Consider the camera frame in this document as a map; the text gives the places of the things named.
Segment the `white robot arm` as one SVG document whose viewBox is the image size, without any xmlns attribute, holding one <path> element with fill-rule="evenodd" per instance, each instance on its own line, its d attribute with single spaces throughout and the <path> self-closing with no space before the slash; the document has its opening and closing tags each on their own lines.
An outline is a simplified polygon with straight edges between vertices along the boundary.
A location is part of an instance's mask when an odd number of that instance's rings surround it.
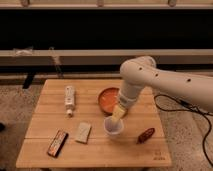
<svg viewBox="0 0 213 171">
<path fill-rule="evenodd" d="M 213 112 L 213 77 L 157 69 L 151 56 L 125 61 L 120 67 L 120 74 L 123 82 L 112 114 L 114 123 L 135 104 L 146 86 Z"/>
</svg>

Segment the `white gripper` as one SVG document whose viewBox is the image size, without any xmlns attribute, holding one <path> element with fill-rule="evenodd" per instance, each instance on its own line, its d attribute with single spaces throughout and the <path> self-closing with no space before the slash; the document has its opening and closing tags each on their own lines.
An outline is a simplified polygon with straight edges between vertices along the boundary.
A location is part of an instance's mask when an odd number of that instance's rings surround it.
<svg viewBox="0 0 213 171">
<path fill-rule="evenodd" d="M 111 120 L 116 123 L 118 122 L 125 114 L 126 109 L 131 108 L 135 104 L 136 100 L 124 96 L 122 93 L 118 93 L 118 103 L 121 105 L 116 105 L 111 116 Z"/>
</svg>

